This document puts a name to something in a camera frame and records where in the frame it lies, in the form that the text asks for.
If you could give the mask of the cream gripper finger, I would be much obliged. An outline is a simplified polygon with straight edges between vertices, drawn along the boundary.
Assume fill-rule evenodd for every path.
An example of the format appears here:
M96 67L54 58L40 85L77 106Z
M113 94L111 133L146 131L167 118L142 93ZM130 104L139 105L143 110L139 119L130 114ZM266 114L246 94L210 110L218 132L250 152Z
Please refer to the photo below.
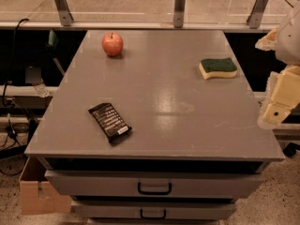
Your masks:
M272 71L257 119L258 126L262 129L276 128L299 103L300 67L288 65L279 73Z
M256 42L255 48L262 51L273 51L277 44L277 34L278 29L275 27Z

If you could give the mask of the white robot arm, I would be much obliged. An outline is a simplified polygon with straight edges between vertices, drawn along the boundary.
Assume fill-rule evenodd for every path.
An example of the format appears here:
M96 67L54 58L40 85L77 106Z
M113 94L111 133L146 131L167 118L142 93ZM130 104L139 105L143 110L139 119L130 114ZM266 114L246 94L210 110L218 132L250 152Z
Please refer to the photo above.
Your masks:
M278 27L260 38L255 47L274 51L276 59L286 64L279 73L270 73L257 120L260 128L273 129L300 103L300 4Z

